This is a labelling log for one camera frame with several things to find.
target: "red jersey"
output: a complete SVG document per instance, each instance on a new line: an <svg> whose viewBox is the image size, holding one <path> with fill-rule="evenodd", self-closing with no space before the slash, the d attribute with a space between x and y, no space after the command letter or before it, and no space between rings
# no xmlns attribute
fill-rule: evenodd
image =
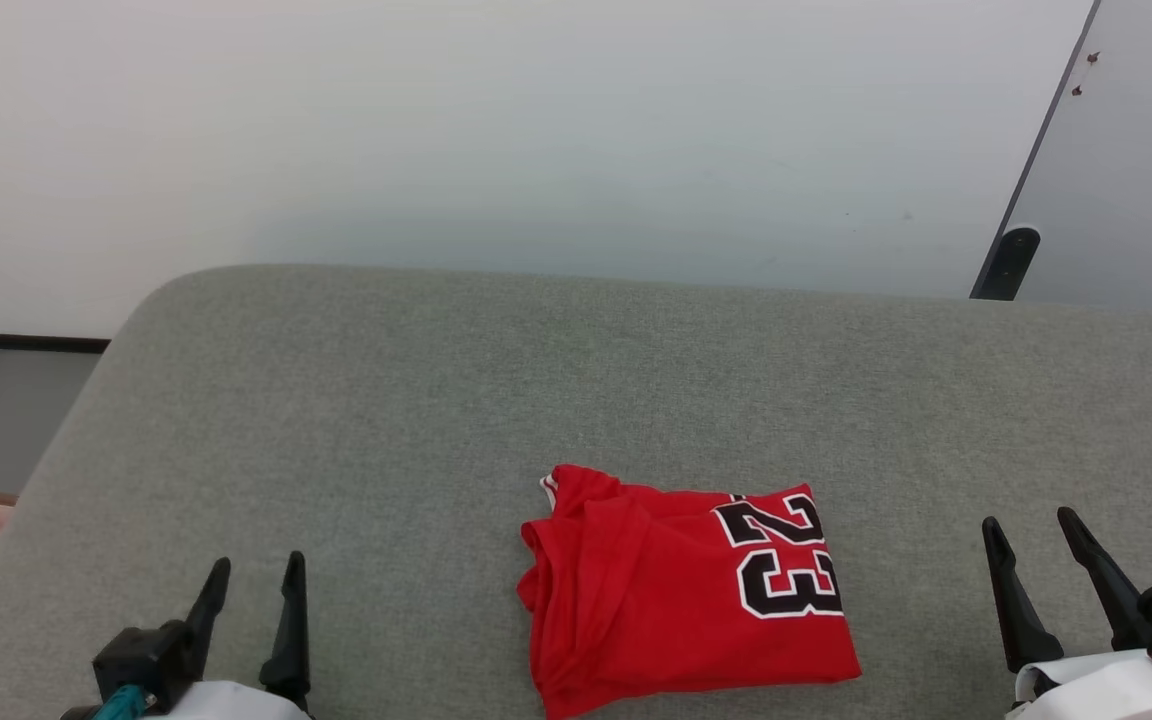
<svg viewBox="0 0 1152 720"><path fill-rule="evenodd" d="M536 567L531 679L548 720L658 692L856 679L809 486L660 492L559 465L553 515L522 528Z"/></svg>

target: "white wall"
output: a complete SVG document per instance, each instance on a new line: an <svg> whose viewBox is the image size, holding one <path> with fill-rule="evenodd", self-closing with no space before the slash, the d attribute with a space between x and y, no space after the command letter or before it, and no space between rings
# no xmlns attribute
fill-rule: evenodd
<svg viewBox="0 0 1152 720"><path fill-rule="evenodd" d="M340 262L965 297L1091 0L0 0L0 332Z"/></svg>
<svg viewBox="0 0 1152 720"><path fill-rule="evenodd" d="M1152 311L1152 0L1102 0L1082 55L1097 51L1011 212L1043 236L1016 300Z"/></svg>

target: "teal cable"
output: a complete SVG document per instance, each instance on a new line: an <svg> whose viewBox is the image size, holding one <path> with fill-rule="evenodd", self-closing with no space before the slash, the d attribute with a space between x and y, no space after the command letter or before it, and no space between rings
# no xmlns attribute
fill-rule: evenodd
<svg viewBox="0 0 1152 720"><path fill-rule="evenodd" d="M145 715L145 691L138 685L123 685L109 696L92 720L138 720Z"/></svg>

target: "gray table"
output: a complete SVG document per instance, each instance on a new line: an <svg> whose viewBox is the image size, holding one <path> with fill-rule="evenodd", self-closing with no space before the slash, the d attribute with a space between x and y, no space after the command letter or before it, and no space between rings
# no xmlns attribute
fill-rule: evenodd
<svg viewBox="0 0 1152 720"><path fill-rule="evenodd" d="M257 266L115 338L0 538L0 717L91 702L120 628L212 560L209 675L255 684L306 552L311 708L539 717L518 525L561 461L662 488L809 482L865 675L597 717L998 717L980 520L1066 650L1107 650L1070 503L1152 584L1152 316L584 279Z"/></svg>

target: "gray floor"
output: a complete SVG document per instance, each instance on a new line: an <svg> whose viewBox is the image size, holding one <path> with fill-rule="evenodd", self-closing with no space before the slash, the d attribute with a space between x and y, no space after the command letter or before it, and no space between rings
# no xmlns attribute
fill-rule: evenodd
<svg viewBox="0 0 1152 720"><path fill-rule="evenodd" d="M18 495L100 355L0 350L0 492Z"/></svg>

